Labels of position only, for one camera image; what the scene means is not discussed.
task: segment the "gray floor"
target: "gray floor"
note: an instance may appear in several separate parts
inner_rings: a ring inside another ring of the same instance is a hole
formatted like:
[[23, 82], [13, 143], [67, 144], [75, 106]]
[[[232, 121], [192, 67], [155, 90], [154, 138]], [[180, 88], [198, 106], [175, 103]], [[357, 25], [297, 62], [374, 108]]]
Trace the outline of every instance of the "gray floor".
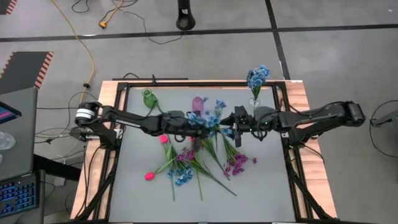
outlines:
[[[109, 27], [98, 20], [112, 8], [108, 0], [89, 0], [90, 12], [75, 14], [75, 1], [56, 1], [78, 34], [143, 32], [142, 21], [118, 12]], [[176, 30], [177, 1], [139, 1], [129, 10], [144, 16], [149, 31]], [[398, 23], [398, 2], [388, 0], [272, 0], [279, 27], [348, 26]], [[193, 0], [196, 30], [270, 27], [264, 1]], [[50, 1], [19, 0], [10, 16], [0, 16], [0, 37], [71, 35], [67, 23]], [[156, 37], [166, 41], [174, 37]], [[367, 117], [383, 101], [397, 98], [398, 29], [289, 32], [280, 34], [292, 79], [304, 80], [310, 106], [335, 100], [359, 103]], [[282, 79], [271, 33], [190, 35], [157, 45], [146, 38], [85, 40], [93, 52], [96, 73], [90, 91], [100, 92], [101, 82], [134, 72], [141, 77], [188, 77], [191, 79], [244, 78], [248, 69], [266, 64], [271, 77]], [[38, 106], [66, 106], [72, 94], [90, 74], [90, 61], [76, 41], [0, 43], [0, 65], [12, 51], [51, 50], [52, 64], [39, 91]], [[72, 101], [75, 106], [78, 97]], [[383, 114], [394, 107], [380, 110]], [[37, 131], [64, 127], [67, 111], [38, 111]], [[371, 145], [368, 123], [360, 128], [340, 128], [320, 138], [332, 195], [343, 220], [395, 223], [398, 219], [398, 159], [378, 153]], [[376, 144], [398, 154], [391, 127], [374, 130]], [[40, 144], [35, 152], [54, 158], [75, 144], [60, 139]], [[75, 151], [82, 149], [79, 145]], [[63, 210], [68, 185], [57, 190], [53, 211]], [[64, 213], [46, 218], [47, 223], [67, 219]]]

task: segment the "keyboard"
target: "keyboard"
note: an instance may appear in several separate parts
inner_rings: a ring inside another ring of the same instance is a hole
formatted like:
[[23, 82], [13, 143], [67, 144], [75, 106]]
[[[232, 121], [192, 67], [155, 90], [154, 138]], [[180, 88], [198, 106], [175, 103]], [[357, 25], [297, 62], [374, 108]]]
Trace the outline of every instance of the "keyboard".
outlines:
[[0, 218], [36, 208], [39, 190], [35, 174], [0, 182]]

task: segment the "metal stand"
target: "metal stand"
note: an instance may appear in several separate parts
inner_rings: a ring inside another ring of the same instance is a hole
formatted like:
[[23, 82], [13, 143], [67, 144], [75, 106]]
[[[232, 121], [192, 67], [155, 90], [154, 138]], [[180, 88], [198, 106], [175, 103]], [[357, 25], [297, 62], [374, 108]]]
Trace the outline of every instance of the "metal stand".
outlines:
[[45, 170], [47, 174], [73, 181], [79, 181], [81, 172], [81, 169], [64, 165], [36, 154], [33, 155], [33, 170]]
[[191, 12], [190, 0], [178, 0], [178, 18], [175, 23], [180, 30], [191, 30], [196, 24]]

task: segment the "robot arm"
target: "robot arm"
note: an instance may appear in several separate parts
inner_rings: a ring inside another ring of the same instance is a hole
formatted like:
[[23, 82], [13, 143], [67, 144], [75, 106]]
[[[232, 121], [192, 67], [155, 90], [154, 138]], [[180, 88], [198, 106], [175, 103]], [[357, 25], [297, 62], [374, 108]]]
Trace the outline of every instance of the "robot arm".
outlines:
[[[360, 106], [350, 101], [330, 103], [318, 109], [297, 113], [262, 106], [256, 108], [254, 116], [248, 115], [243, 106], [235, 106], [234, 109], [235, 112], [221, 120], [220, 124], [234, 129], [236, 147], [241, 146], [242, 133], [250, 132], [260, 141], [266, 137], [268, 131], [289, 133], [290, 143], [295, 145], [339, 126], [360, 126], [365, 121]], [[114, 109], [112, 106], [103, 106], [98, 102], [89, 102], [81, 104], [76, 112], [77, 125], [90, 128], [96, 133], [103, 147], [118, 150], [120, 142], [117, 140], [116, 132], [103, 124], [110, 121], [139, 128], [151, 136], [174, 134], [183, 138], [205, 138], [210, 132], [202, 125], [189, 123], [181, 111], [169, 111], [157, 116], [140, 116]], [[308, 123], [313, 124], [303, 129], [297, 128]]]

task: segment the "computer monitor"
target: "computer monitor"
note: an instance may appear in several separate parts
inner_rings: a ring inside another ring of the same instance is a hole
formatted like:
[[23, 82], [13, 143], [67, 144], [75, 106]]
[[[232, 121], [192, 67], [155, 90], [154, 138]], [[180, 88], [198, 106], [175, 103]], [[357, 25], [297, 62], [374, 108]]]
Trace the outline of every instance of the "computer monitor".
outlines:
[[0, 102], [0, 124], [21, 117], [20, 111]]

